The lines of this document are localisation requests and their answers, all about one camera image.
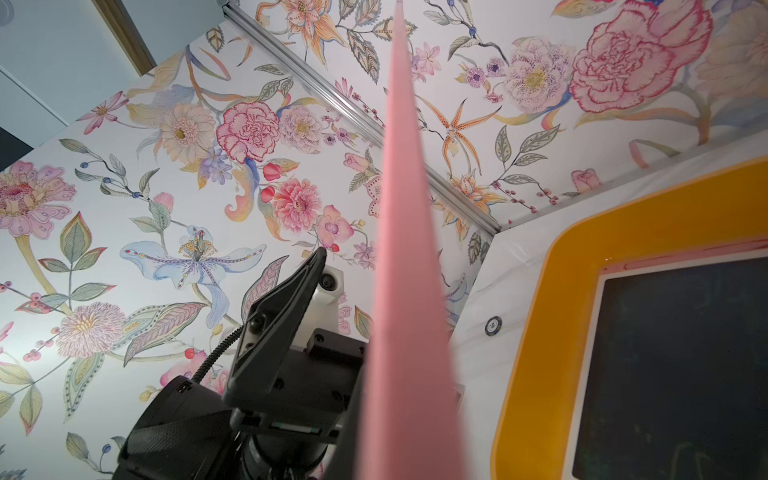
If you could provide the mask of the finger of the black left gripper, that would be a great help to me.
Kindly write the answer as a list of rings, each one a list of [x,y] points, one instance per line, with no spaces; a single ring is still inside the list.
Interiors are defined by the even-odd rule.
[[[257,400],[272,390],[323,275],[326,258],[326,249],[318,248],[293,275],[252,305],[224,394],[228,407],[254,410]]]

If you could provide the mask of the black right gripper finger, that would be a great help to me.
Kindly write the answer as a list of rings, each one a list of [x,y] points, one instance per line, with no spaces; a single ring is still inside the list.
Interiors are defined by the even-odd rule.
[[[361,371],[356,380],[336,448],[325,470],[324,480],[355,478],[364,384],[365,372]]]

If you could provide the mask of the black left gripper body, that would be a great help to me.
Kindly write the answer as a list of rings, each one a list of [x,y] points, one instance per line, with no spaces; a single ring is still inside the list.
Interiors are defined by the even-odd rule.
[[[230,372],[233,431],[338,442],[366,344],[316,329],[303,348],[269,347],[245,332]]]

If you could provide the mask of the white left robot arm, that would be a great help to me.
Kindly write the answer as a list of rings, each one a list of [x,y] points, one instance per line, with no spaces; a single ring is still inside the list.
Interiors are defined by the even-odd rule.
[[[349,479],[366,344],[335,331],[341,272],[316,249],[253,301],[191,377],[177,376],[123,443],[118,479]]]

